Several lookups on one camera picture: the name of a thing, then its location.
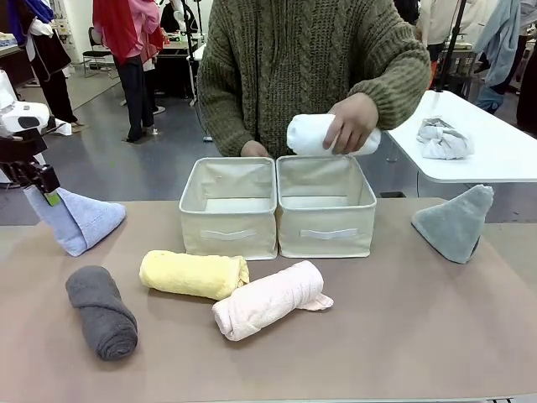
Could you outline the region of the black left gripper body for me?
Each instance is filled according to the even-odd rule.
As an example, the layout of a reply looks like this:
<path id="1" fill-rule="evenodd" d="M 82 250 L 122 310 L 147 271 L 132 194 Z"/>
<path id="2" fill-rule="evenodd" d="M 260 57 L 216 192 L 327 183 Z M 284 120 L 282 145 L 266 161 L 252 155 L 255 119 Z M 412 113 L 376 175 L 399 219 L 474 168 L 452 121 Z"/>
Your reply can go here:
<path id="1" fill-rule="evenodd" d="M 12 138 L 1 137 L 1 170 L 21 187 L 34 185 L 41 192 L 54 192 L 60 187 L 54 168 L 36 159 L 36 155 L 46 149 L 36 128 L 24 130 Z"/>

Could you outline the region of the person's right hand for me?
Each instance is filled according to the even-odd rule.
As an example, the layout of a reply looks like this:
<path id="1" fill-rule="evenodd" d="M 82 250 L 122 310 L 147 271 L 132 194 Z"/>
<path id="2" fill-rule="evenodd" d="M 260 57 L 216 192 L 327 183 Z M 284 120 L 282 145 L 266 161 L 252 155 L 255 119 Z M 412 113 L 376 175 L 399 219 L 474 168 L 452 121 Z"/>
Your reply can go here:
<path id="1" fill-rule="evenodd" d="M 270 157 L 266 148 L 255 140 L 247 141 L 243 145 L 240 155 L 242 157 Z"/>

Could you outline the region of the person's left hand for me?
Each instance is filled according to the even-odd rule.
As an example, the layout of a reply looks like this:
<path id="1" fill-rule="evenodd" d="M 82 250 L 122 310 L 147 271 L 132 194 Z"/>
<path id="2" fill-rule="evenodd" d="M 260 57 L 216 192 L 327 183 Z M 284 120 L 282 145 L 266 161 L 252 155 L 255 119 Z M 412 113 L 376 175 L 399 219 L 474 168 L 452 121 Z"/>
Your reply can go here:
<path id="1" fill-rule="evenodd" d="M 356 93 L 335 104 L 330 110 L 334 119 L 323 141 L 323 148 L 333 154 L 358 151 L 378 123 L 378 109 L 364 93 Z"/>

